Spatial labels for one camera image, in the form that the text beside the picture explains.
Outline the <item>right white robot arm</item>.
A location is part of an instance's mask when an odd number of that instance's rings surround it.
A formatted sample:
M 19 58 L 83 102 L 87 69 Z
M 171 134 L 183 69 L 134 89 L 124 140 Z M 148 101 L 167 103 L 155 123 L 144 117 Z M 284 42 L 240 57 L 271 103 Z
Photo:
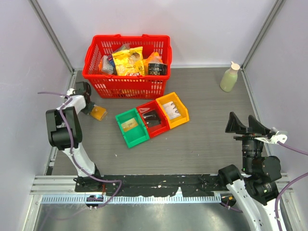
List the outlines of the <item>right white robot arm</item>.
M 276 181 L 282 178 L 278 157 L 263 157 L 264 144 L 287 141 L 287 132 L 267 128 L 255 117 L 248 117 L 248 126 L 242 124 L 234 112 L 230 112 L 225 128 L 234 133 L 234 139 L 242 143 L 242 169 L 229 165 L 218 171 L 217 183 L 229 190 L 252 231 L 284 231 L 279 190 Z

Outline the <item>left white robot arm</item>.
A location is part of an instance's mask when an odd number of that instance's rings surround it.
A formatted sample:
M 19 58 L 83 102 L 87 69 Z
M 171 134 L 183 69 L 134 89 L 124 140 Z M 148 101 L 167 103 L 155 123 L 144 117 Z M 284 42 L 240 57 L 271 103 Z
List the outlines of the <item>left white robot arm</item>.
M 90 84 L 77 82 L 75 88 L 58 95 L 63 96 L 65 102 L 56 109 L 46 111 L 49 143 L 66 154 L 76 168 L 76 186 L 97 192 L 102 188 L 103 180 L 82 145 L 83 135 L 77 116 L 79 112 L 89 115 L 95 108 L 90 100 Z

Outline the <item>yellow leather card holder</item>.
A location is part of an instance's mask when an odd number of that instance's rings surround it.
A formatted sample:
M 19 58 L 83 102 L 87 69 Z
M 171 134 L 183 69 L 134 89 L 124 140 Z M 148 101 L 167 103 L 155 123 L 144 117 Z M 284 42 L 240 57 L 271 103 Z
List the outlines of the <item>yellow leather card holder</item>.
M 95 105 L 92 111 L 90 112 L 90 115 L 99 121 L 101 121 L 106 116 L 106 114 L 107 110 L 97 105 Z

